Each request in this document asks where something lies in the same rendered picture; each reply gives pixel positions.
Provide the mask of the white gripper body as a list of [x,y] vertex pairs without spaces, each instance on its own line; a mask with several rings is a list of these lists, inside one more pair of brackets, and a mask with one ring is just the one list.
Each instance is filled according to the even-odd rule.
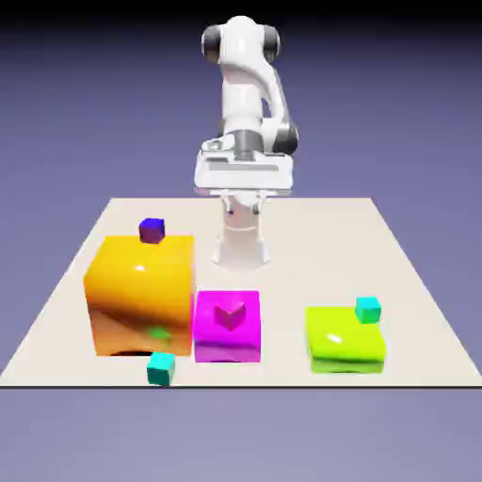
[[232,151],[199,151],[194,186],[205,195],[261,192],[289,194],[294,185],[294,160],[288,155],[254,153],[250,161],[235,160]]

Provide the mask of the small blue cube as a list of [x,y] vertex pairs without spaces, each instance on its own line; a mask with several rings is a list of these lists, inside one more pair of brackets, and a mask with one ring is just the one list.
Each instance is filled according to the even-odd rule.
[[138,225],[139,238],[145,244],[159,244],[166,236],[163,218],[144,218]]

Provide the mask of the small magenta cube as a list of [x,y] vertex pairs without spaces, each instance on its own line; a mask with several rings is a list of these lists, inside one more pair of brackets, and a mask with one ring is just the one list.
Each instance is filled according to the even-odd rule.
[[214,307],[214,321],[222,328],[234,331],[244,323],[246,312],[244,301],[236,301],[225,305],[217,304]]

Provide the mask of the small teal cube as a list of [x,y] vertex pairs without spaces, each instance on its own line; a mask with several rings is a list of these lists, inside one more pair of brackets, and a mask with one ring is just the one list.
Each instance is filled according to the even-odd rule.
[[147,365],[147,379],[152,385],[169,386],[175,370],[175,356],[153,352]]
[[376,297],[357,297],[355,315],[362,324],[376,324],[381,317],[381,305]]

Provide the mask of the large magenta box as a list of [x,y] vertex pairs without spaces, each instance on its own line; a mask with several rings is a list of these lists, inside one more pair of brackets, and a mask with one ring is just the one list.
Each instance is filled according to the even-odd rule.
[[[217,325],[214,307],[244,301],[246,318],[234,331]],[[258,291],[199,291],[193,322],[194,357],[196,362],[261,361],[262,327]]]

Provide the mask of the large orange box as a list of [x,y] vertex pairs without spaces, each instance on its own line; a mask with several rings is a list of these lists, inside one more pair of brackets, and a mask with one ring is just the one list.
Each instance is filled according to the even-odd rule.
[[194,237],[158,244],[109,235],[83,279],[95,352],[188,356],[195,300]]

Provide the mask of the large lime green box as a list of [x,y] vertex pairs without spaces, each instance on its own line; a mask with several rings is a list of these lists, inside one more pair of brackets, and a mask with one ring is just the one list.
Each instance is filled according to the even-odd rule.
[[313,373],[383,371],[386,344],[378,323],[361,323],[351,307],[308,307],[305,322]]

